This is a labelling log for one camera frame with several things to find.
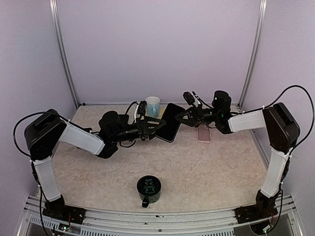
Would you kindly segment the pink phone case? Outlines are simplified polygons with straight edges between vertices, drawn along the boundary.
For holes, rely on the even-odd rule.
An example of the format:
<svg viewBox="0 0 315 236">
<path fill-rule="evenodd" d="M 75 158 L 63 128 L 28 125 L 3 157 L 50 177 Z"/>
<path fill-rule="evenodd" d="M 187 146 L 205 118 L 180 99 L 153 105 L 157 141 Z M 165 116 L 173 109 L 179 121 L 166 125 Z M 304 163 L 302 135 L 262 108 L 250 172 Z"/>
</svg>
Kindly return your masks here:
<svg viewBox="0 0 315 236">
<path fill-rule="evenodd" d="M 205 124 L 199 125 L 196 129 L 196 139 L 199 143 L 210 143 L 212 141 L 210 128 Z"/>
</svg>

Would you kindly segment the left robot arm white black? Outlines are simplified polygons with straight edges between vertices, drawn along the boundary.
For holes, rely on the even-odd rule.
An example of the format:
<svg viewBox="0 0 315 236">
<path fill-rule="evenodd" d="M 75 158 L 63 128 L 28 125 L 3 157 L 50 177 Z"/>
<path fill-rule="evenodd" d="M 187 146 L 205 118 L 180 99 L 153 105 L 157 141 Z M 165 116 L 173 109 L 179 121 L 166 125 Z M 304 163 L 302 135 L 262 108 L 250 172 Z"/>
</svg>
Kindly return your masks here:
<svg viewBox="0 0 315 236">
<path fill-rule="evenodd" d="M 45 196 L 43 214 L 60 220 L 72 218 L 74 208 L 64 203 L 52 168 L 52 154 L 58 143 L 67 143 L 108 159 L 118 150 L 118 143 L 136 139 L 151 140 L 166 125 L 166 121 L 148 117 L 144 113 L 136 118 L 135 123 L 129 124 L 128 115 L 108 111 L 98 122 L 100 130 L 93 133 L 62 118 L 54 109 L 39 115 L 26 127 L 24 135 L 34 178 Z"/>
</svg>

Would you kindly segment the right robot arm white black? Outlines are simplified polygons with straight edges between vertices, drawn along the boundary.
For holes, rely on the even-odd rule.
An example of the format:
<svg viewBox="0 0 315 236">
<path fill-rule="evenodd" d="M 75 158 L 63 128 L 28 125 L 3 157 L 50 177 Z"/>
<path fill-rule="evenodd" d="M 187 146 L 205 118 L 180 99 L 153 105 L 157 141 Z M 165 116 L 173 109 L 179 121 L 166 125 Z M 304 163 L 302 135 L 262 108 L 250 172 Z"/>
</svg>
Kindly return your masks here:
<svg viewBox="0 0 315 236">
<path fill-rule="evenodd" d="M 214 123 L 222 134 L 245 130 L 265 129 L 268 134 L 271 156 L 265 180 L 258 190 L 255 204 L 235 209 L 238 223 L 250 222 L 277 215 L 275 201 L 282 190 L 288 172 L 289 155 L 297 144 L 300 127 L 284 103 L 279 102 L 251 112 L 234 115 L 231 97 L 222 90 L 214 93 L 212 105 L 203 108 L 195 92 L 184 92 L 189 108 L 176 115 L 176 120 L 190 127 Z"/>
</svg>

